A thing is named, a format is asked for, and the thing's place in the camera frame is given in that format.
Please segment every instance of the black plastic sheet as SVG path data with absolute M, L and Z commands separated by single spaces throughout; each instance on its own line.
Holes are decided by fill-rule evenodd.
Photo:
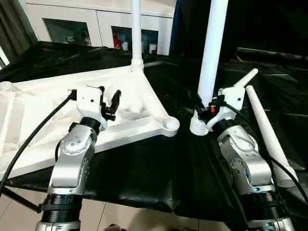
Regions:
M 0 81 L 26 81 L 130 64 L 131 54 L 108 48 L 89 48 L 40 42 L 0 72 Z M 144 72 L 171 116 L 180 121 L 173 138 L 157 136 L 94 156 L 85 198 L 134 207 L 174 212 L 179 216 L 224 221 L 244 230 L 241 203 L 232 187 L 228 166 L 215 137 L 190 133 L 191 92 L 197 89 L 201 60 L 145 55 Z M 260 70 L 254 85 L 287 157 L 306 168 L 308 84 L 306 73 L 258 64 L 220 63 L 216 89 L 233 85 L 248 71 Z M 243 113 L 255 124 L 248 100 Z M 247 128 L 246 124 L 237 122 Z M 52 168 L 19 176 L 8 185 L 45 192 Z M 308 192 L 308 174 L 299 174 Z M 290 209 L 307 216 L 297 189 L 283 191 Z

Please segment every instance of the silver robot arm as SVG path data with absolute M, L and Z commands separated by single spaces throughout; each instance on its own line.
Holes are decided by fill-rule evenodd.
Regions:
M 104 88 L 77 90 L 77 109 L 83 116 L 60 140 L 60 156 L 51 174 L 47 198 L 42 205 L 42 219 L 36 231 L 79 231 L 82 195 L 89 175 L 89 163 L 95 153 L 100 131 L 107 120 L 114 120 L 121 92 L 118 90 L 110 107 L 103 102 Z
M 209 108 L 197 111 L 208 130 L 217 135 L 221 153 L 228 162 L 240 195 L 249 230 L 295 231 L 291 219 L 281 209 L 282 201 L 275 193 L 271 169 L 259 154 L 256 140 L 234 122 L 235 110 L 240 111 L 243 106 L 244 86 L 257 73 L 258 70 L 253 69 L 234 86 L 220 89 Z

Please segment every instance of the white pole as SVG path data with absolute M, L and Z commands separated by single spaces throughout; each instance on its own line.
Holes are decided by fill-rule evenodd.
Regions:
M 281 163 L 298 181 L 294 169 L 289 165 L 287 158 L 284 155 L 282 147 L 277 139 L 273 127 L 262 107 L 262 104 L 255 92 L 253 86 L 246 87 L 249 101 L 251 102 L 254 114 L 256 116 L 260 131 L 266 145 L 266 148 L 271 157 Z M 277 165 L 274 164 L 274 171 L 277 175 L 277 183 L 280 187 L 291 188 L 295 186 L 292 179 Z
M 208 106 L 213 97 L 227 8 L 228 0 L 211 1 L 198 87 L 198 94 L 205 107 Z M 192 117 L 190 130 L 193 134 L 199 136 L 204 136 L 208 133 L 205 123 L 198 119 L 196 112 Z
M 132 15 L 132 49 L 133 58 L 131 61 L 132 70 L 143 69 L 142 51 L 141 51 L 141 1 L 131 0 L 131 15 Z
M 244 88 L 247 83 L 250 82 L 250 80 L 252 80 L 256 74 L 258 74 L 259 70 L 254 68 L 252 69 L 250 72 L 247 73 L 247 75 L 245 75 L 243 78 L 241 78 L 234 86 L 237 88 Z

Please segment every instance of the tile floor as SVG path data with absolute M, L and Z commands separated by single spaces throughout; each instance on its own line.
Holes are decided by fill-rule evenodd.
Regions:
M 46 194 L 22 189 L 12 189 L 35 204 L 42 203 Z M 34 231 L 41 214 L 10 200 L 0 199 L 0 230 Z M 103 231 L 109 224 L 118 224 L 128 231 L 168 231 L 170 228 L 189 227 L 200 231 L 229 231 L 221 222 L 177 217 L 174 214 L 132 208 L 112 203 L 83 200 L 81 231 Z

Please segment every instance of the white cabinet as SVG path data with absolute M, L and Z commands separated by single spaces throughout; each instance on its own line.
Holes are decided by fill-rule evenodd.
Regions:
M 95 10 L 27 4 L 39 40 L 102 46 Z
M 39 40 L 131 49 L 132 0 L 26 0 Z M 141 0 L 142 49 L 169 54 L 176 0 Z
M 131 14 L 97 11 L 104 46 L 115 47 L 115 38 L 131 48 Z M 149 52 L 150 44 L 157 46 L 158 54 L 169 54 L 172 18 L 141 15 L 142 50 Z

